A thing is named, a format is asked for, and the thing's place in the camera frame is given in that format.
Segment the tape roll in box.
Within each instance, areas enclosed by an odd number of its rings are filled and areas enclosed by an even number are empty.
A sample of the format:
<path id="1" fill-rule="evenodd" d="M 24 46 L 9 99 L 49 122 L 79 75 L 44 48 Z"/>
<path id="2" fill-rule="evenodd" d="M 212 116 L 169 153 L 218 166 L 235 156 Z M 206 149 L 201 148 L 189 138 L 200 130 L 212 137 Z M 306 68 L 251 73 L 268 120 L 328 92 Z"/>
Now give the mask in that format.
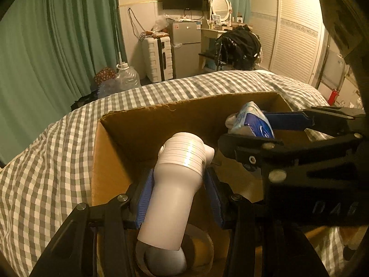
<path id="1" fill-rule="evenodd" d="M 179 250 L 164 250 L 139 241 L 135 258 L 148 276 L 205 276 L 213 264 L 214 245 L 208 233 L 188 224 Z"/>

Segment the brown cardboard box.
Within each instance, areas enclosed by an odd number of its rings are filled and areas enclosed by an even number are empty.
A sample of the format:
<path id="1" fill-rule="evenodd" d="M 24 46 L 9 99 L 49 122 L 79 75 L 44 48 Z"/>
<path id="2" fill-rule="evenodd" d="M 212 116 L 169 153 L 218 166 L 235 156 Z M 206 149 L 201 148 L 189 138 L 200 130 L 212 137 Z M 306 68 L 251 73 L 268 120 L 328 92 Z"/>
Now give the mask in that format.
<path id="1" fill-rule="evenodd" d="M 262 113 L 292 112 L 287 102 L 278 93 L 222 94 L 205 98 L 172 102 L 127 111 L 113 111 L 98 121 L 94 144 L 93 178 L 91 182 L 92 204 L 109 202 L 119 194 L 127 192 L 129 185 L 147 177 L 158 160 L 160 147 L 174 134 L 189 132 L 216 149 L 218 139 L 229 134 L 225 126 L 227 117 L 236 114 L 242 106 L 253 101 Z M 327 135 L 305 130 L 273 130 L 275 138 L 285 147 L 296 148 L 315 141 L 326 140 Z M 281 209 L 265 201 L 266 178 L 262 173 L 262 202 L 279 218 L 295 224 L 301 230 L 305 226 Z M 206 276 L 224 276 L 230 232 L 220 228 L 214 220 L 204 178 L 201 188 L 194 195 L 188 224 L 208 233 L 214 245 L 213 264 Z M 135 247 L 138 230 L 126 230 L 129 258 L 135 276 L 146 276 L 136 264 Z M 98 233 L 98 256 L 103 267 L 103 233 Z"/>

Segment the blue white tissue pack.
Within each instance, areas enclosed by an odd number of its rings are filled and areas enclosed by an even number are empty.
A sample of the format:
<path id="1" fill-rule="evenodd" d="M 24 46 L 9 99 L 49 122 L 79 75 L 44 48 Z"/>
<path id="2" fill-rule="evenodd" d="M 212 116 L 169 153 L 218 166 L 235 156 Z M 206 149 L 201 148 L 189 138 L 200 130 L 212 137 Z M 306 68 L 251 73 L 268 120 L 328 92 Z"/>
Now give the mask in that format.
<path id="1" fill-rule="evenodd" d="M 227 117 L 225 126 L 229 134 L 275 138 L 270 122 L 253 101 L 245 103 L 238 113 Z"/>

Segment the red fire extinguisher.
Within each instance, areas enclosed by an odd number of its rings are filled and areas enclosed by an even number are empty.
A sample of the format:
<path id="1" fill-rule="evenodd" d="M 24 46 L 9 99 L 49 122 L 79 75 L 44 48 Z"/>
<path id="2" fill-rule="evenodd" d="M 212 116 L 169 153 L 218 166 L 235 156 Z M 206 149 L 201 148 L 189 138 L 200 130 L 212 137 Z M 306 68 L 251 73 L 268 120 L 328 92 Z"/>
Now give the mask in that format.
<path id="1" fill-rule="evenodd" d="M 334 90 L 331 92 L 331 94 L 330 94 L 330 96 L 329 96 L 329 98 L 328 98 L 328 104 L 329 104 L 330 106 L 333 106 L 333 105 L 335 104 L 335 101 L 336 101 L 336 99 L 337 99 L 338 95 L 339 95 L 339 92 L 338 92 L 336 89 L 334 89 Z"/>

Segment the oval vanity mirror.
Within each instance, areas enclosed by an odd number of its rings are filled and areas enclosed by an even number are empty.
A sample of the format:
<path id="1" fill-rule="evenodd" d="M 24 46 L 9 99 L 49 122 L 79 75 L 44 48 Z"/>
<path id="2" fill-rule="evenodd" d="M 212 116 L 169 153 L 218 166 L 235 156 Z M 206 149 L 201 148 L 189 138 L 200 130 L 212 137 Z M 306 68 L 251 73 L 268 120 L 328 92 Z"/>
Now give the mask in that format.
<path id="1" fill-rule="evenodd" d="M 211 18 L 216 23 L 224 23 L 229 20 L 231 3 L 229 0 L 211 0 Z"/>

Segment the silver mini fridge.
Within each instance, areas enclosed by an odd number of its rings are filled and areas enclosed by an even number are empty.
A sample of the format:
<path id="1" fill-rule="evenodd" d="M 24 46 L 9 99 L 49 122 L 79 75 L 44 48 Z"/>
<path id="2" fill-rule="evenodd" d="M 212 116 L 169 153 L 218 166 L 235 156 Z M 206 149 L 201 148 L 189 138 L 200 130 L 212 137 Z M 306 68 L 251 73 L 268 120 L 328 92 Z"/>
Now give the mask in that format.
<path id="1" fill-rule="evenodd" d="M 171 52 L 176 79 L 195 76 L 199 71 L 201 24 L 198 21 L 170 23 Z"/>

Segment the grey white checkered bedspread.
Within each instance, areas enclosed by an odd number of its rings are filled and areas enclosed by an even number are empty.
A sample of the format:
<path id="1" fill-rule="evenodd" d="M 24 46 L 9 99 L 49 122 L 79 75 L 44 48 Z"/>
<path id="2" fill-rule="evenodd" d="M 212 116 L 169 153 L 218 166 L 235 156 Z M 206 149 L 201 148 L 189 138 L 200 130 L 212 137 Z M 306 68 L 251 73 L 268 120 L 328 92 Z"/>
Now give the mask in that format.
<path id="1" fill-rule="evenodd" d="M 230 93 L 276 92 L 294 110 L 324 106 L 309 84 L 257 70 L 220 71 L 149 84 L 91 102 L 50 124 L 1 169 L 1 253 L 28 276 L 73 207 L 91 201 L 98 120 L 110 111 Z"/>

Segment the white sliding wardrobe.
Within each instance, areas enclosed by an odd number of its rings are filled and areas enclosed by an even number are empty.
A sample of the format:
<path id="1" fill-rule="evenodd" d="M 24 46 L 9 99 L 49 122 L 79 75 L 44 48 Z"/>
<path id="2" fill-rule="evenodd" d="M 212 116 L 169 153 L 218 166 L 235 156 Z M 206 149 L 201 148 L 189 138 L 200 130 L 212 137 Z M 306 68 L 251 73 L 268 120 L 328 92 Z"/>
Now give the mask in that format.
<path id="1" fill-rule="evenodd" d="M 262 44 L 259 67 L 313 84 L 324 40 L 319 0 L 250 1 L 250 25 Z"/>

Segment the green curtain left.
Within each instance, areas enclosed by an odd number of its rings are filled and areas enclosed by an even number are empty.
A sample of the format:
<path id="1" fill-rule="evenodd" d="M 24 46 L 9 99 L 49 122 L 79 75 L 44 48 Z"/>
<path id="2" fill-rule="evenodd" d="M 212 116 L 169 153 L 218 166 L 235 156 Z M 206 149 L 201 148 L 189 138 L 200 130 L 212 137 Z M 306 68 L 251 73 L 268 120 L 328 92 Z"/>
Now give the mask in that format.
<path id="1" fill-rule="evenodd" d="M 1 161 L 126 59 L 118 0 L 15 0 L 1 19 Z"/>

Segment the white suitcase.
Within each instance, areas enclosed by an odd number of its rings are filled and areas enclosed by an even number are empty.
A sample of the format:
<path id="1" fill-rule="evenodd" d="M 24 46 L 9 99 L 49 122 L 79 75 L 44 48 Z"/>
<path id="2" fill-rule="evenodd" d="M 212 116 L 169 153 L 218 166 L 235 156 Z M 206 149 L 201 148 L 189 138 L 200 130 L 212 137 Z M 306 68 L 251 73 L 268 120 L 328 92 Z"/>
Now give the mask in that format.
<path id="1" fill-rule="evenodd" d="M 173 79 L 170 37 L 148 37 L 142 41 L 141 46 L 149 80 L 159 83 Z"/>

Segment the white spray bottle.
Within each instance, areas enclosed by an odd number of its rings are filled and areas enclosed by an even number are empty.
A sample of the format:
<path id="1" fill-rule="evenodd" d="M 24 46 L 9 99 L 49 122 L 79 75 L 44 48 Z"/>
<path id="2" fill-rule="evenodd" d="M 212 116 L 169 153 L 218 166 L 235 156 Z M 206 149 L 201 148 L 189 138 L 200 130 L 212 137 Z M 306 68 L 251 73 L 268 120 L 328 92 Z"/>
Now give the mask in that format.
<path id="1" fill-rule="evenodd" d="M 162 250 L 180 249 L 194 195 L 213 158 L 214 149 L 189 132 L 178 132 L 162 145 L 138 241 Z"/>

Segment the clear water jug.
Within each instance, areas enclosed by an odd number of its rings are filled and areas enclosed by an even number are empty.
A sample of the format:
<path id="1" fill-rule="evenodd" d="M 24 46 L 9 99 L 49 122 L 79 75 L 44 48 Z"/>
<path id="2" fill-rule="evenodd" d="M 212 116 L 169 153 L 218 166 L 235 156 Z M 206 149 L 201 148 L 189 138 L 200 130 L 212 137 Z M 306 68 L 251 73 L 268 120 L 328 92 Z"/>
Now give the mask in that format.
<path id="1" fill-rule="evenodd" d="M 123 62 L 121 64 L 117 64 L 116 68 L 118 69 L 118 73 L 116 74 L 115 79 L 122 91 L 141 87 L 140 75 L 132 66 Z"/>

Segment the red patterned bag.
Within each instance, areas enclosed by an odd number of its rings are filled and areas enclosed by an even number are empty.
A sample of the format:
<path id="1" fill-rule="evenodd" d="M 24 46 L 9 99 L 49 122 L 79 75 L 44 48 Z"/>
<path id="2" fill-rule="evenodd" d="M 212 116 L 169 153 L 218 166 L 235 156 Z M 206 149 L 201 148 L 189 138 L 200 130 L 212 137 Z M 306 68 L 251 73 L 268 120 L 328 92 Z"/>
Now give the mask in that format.
<path id="1" fill-rule="evenodd" d="M 113 68 L 105 67 L 95 75 L 94 82 L 97 86 L 100 86 L 103 82 L 114 79 L 115 76 L 116 71 Z"/>

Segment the white vanity desk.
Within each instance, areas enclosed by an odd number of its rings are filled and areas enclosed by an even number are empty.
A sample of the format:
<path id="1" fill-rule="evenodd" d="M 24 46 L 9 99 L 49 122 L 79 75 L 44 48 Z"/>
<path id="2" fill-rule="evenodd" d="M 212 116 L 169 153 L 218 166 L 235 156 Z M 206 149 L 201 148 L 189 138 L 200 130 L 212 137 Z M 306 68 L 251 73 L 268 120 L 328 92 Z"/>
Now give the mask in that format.
<path id="1" fill-rule="evenodd" d="M 226 31 L 216 29 L 201 29 L 201 53 L 213 52 L 215 50 L 215 41 Z"/>

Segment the black jacket on chair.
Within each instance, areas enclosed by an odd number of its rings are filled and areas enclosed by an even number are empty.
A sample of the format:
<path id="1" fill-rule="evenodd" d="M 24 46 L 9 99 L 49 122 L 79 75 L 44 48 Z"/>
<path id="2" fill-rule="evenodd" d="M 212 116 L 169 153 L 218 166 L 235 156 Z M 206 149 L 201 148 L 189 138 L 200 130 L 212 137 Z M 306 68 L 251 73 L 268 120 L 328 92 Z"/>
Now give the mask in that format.
<path id="1" fill-rule="evenodd" d="M 215 64 L 235 70 L 252 71 L 261 54 L 259 37 L 247 26 L 238 26 L 215 41 Z"/>

